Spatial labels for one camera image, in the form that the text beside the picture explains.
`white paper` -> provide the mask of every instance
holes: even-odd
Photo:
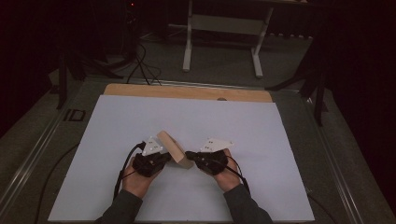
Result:
[[[102,95],[64,180],[49,221],[99,218],[111,205],[118,173],[131,148],[160,131],[185,150],[208,137],[230,148],[252,198],[274,221],[314,216],[282,120],[273,103]],[[137,222],[231,221],[215,180],[194,165],[168,162],[151,184]]]

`person's right hand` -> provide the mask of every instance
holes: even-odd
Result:
[[[231,152],[228,148],[224,149],[224,153],[227,157],[231,157]],[[238,172],[235,161],[233,161],[230,158],[227,158],[227,160],[228,160],[227,166]],[[239,176],[237,176],[228,169],[224,169],[223,172],[219,173],[218,175],[214,175],[213,177],[218,182],[219,187],[224,192],[227,192],[228,190],[233,189],[239,184],[241,184],[239,180]]]
[[[143,199],[149,190],[151,182],[161,171],[157,172],[157,174],[152,175],[151,177],[145,177],[135,171],[134,167],[132,166],[133,163],[134,157],[131,158],[129,165],[125,168],[125,177],[122,179],[122,188],[131,192],[140,199]]]

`table leg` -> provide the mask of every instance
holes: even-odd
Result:
[[[260,35],[259,35],[259,42],[257,43],[256,48],[251,49],[251,56],[253,58],[254,71],[256,73],[256,77],[258,77],[258,78],[262,77],[262,65],[260,64],[259,52],[260,52],[260,48],[262,47],[262,41],[265,38],[265,34],[267,32],[268,24],[270,23],[270,19],[271,19],[273,11],[274,11],[273,7],[270,7],[268,9],[267,15],[265,16],[265,21],[262,24],[262,31],[260,32]]]
[[[191,63],[191,33],[192,33],[192,0],[189,1],[189,17],[187,18],[187,44],[186,50],[184,51],[184,61],[183,61],[183,71],[190,71],[190,63]]]

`person's left hand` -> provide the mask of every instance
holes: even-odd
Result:
[[[127,168],[125,169],[123,176],[126,176],[130,173],[133,174],[128,175],[122,179],[122,188],[131,192],[140,199],[143,199],[143,197],[148,192],[149,185],[161,171],[157,172],[157,174],[152,175],[151,177],[145,177],[135,171],[134,167],[132,167],[133,162],[134,162],[134,157],[131,158],[131,161],[127,166]]]

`wooden piece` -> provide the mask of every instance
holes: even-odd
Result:
[[[180,144],[172,138],[166,131],[160,131],[157,134],[157,137],[163,143],[165,148],[168,150],[169,154],[171,154],[172,158],[175,162],[186,169],[190,169],[194,163],[187,159],[186,154],[184,153],[183,148]]]
[[[230,90],[202,87],[147,86],[115,83],[107,85],[104,95],[163,97],[197,100],[218,100],[219,98],[224,98],[227,101],[263,103],[273,102],[268,91]]]

